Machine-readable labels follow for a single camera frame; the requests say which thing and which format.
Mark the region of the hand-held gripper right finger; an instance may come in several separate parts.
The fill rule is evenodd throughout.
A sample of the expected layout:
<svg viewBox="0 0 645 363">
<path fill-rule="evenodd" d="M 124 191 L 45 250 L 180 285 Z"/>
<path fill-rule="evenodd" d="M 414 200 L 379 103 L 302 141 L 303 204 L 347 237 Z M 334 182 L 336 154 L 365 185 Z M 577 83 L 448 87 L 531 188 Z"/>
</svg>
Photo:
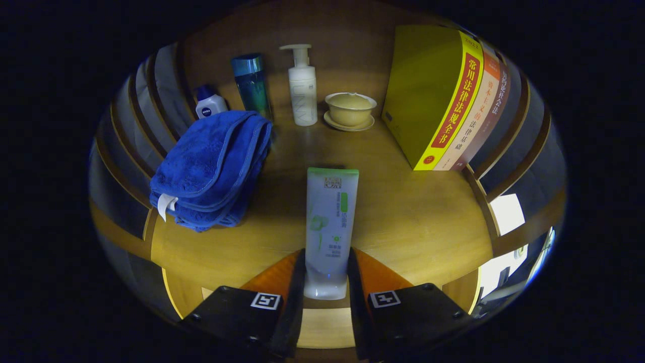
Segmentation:
<svg viewBox="0 0 645 363">
<path fill-rule="evenodd" d="M 413 285 L 351 248 L 348 284 L 360 360 L 401 361 L 465 333 L 474 318 L 433 283 Z"/>
</svg>

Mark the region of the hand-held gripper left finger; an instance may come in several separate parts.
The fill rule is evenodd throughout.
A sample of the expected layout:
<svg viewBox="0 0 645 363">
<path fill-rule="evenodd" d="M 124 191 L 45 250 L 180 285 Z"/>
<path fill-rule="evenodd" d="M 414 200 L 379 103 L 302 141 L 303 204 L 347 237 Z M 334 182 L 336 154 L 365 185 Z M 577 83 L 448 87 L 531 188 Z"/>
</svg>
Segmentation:
<svg viewBox="0 0 645 363">
<path fill-rule="evenodd" d="M 305 250 L 298 250 L 240 288 L 221 285 L 179 325 L 261 360 L 296 352 L 304 305 Z"/>
</svg>

